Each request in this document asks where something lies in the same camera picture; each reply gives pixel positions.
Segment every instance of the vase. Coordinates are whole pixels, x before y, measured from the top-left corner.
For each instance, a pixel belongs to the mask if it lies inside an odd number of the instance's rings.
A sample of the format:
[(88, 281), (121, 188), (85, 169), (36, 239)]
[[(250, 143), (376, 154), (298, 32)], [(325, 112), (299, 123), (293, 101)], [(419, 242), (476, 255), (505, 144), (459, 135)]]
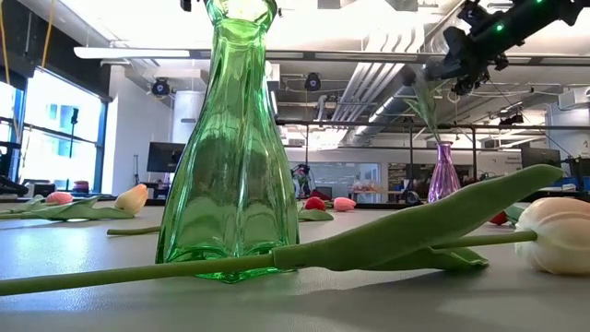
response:
[[(287, 155), (271, 117), (265, 36), (274, 0), (209, 0), (208, 94), (171, 186), (156, 263), (264, 255), (299, 241)], [(236, 282), (275, 268), (199, 275)]]
[(461, 189), (457, 172), (451, 160), (452, 142), (439, 142), (438, 159), (432, 174), (431, 187), (428, 191), (428, 202), (436, 202)]

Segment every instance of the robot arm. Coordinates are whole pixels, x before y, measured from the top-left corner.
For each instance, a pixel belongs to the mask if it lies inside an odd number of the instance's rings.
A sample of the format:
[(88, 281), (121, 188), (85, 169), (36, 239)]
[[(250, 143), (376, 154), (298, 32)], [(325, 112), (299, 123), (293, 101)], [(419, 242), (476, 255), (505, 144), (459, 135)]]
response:
[(456, 78), (454, 92), (464, 95), (490, 79), (489, 65), (508, 66), (505, 51), (525, 44), (525, 38), (556, 20), (573, 26), (590, 0), (512, 0), (506, 12), (488, 13), (479, 0), (466, 0), (458, 17), (471, 26), (469, 34), (457, 27), (443, 32), (449, 52), (440, 62), (429, 61), (427, 80)]

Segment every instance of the gray table surface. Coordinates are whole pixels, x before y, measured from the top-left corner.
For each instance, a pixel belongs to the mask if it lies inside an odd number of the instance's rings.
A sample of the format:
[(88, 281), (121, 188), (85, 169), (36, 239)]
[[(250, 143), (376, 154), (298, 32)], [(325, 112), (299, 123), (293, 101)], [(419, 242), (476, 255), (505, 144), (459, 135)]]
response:
[[(0, 221), (0, 279), (152, 264), (157, 235), (105, 232), (158, 225), (161, 213), (146, 207), (133, 220)], [(302, 223), (301, 238), (323, 238), (387, 213), (357, 210)], [(486, 225), (477, 232), (506, 231)], [(588, 330), (590, 280), (533, 271), (511, 245), (477, 251), (491, 266), (469, 276), (311, 268), (235, 285), (176, 278), (4, 297), (0, 331)]]

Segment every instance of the green glass vase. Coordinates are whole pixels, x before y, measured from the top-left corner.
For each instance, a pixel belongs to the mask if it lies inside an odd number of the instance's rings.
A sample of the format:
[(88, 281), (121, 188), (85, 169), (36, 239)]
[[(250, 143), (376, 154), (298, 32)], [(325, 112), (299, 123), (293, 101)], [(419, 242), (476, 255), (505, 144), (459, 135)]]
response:
[[(287, 155), (271, 117), (265, 36), (274, 0), (209, 0), (208, 93), (174, 175), (156, 263), (268, 254), (299, 241)], [(198, 277), (236, 282), (265, 268)]]

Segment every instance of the pink glass vase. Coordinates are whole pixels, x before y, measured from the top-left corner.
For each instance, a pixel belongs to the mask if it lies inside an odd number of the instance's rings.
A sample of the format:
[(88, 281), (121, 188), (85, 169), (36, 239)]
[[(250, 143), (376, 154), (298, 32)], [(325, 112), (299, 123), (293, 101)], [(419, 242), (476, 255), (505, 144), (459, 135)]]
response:
[(461, 188), (451, 160), (452, 145), (452, 142), (440, 142), (437, 147), (438, 161), (432, 175), (431, 188), (428, 191), (429, 203), (445, 198)]

